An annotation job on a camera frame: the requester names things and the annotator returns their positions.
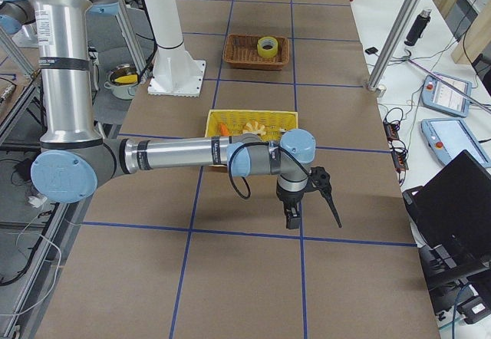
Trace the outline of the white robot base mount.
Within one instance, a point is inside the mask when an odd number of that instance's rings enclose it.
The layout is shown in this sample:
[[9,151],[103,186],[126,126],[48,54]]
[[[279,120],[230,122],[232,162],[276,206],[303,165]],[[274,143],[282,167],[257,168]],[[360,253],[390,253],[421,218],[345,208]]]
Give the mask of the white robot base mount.
[[157,44],[148,93],[198,97],[206,62],[193,59],[185,47],[176,0],[144,1]]

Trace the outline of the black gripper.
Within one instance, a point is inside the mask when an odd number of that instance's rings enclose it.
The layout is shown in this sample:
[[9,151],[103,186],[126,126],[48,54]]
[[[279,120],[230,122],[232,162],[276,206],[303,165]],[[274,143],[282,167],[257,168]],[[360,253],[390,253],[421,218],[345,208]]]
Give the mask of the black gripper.
[[299,205],[303,198],[303,192],[277,191],[276,195],[283,204],[286,228],[299,229],[301,224]]

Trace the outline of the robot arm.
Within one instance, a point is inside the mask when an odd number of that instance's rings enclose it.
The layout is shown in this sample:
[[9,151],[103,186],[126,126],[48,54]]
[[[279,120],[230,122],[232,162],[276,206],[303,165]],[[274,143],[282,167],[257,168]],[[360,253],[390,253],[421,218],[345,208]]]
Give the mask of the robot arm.
[[230,177],[271,174],[288,229],[299,227],[305,193],[329,197],[328,174],[313,166],[315,138],[287,131],[280,140],[259,136],[135,142],[105,140],[94,129],[86,14],[108,0],[28,0],[35,10],[47,131],[31,166],[36,189],[56,202],[78,202],[110,179],[140,170],[226,166]]
[[24,25],[35,22],[35,10],[29,0],[1,0],[1,27],[14,35]]

